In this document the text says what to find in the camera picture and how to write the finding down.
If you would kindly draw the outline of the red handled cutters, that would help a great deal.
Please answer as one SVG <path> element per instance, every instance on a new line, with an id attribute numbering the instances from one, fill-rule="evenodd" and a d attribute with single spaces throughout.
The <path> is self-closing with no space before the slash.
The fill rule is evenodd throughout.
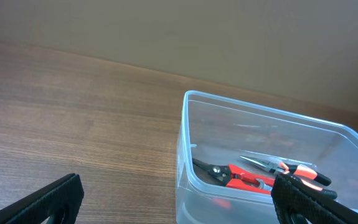
<path id="1" fill-rule="evenodd" d="M 218 166 L 192 159 L 192 163 L 208 173 L 224 187 L 270 195 L 275 180 L 271 177 L 248 172 L 239 166 Z"/>

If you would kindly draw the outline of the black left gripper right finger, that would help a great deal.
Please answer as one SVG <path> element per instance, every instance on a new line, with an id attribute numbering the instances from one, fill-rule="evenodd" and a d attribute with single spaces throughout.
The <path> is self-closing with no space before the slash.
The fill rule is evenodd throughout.
<path id="1" fill-rule="evenodd" d="M 358 213 L 294 178 L 279 174 L 271 191 L 280 224 L 358 224 Z"/>

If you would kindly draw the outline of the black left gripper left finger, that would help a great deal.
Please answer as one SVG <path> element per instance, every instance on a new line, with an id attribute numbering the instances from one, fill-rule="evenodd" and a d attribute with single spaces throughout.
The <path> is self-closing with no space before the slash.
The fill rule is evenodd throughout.
<path id="1" fill-rule="evenodd" d="M 74 224 L 84 190 L 78 174 L 67 174 L 0 210 L 0 224 Z"/>

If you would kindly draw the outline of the orange black needle-nose pliers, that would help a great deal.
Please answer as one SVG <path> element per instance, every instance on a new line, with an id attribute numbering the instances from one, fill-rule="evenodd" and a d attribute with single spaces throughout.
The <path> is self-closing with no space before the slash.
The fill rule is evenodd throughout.
<path id="1" fill-rule="evenodd" d="M 329 186 L 332 182 L 332 180 L 329 177 L 326 177 L 325 175 L 319 173 L 318 171 L 315 171 L 314 169 L 308 166 L 302 164 L 288 164 L 283 161 L 276 162 L 271 159 L 259 159 L 250 156 L 240 156 L 240 158 L 246 160 L 252 165 L 258 167 L 259 169 L 264 170 L 265 172 L 269 172 L 275 175 L 286 174 L 300 181 L 304 185 L 319 191 L 323 195 L 333 200 L 337 199 L 337 193 L 335 191 L 322 188 L 305 180 L 305 179 L 313 180 L 326 187 Z"/>

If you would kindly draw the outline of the clear plastic container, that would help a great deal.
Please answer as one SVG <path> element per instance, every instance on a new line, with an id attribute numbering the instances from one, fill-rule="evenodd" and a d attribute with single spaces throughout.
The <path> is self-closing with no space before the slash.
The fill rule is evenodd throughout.
<path id="1" fill-rule="evenodd" d="M 342 124 L 200 91 L 184 95 L 177 140 L 178 223 L 276 223 L 269 194 L 231 189 L 195 166 L 233 164 L 266 175 L 250 158 L 301 164 L 331 179 L 337 201 L 358 213 L 358 133 Z"/>

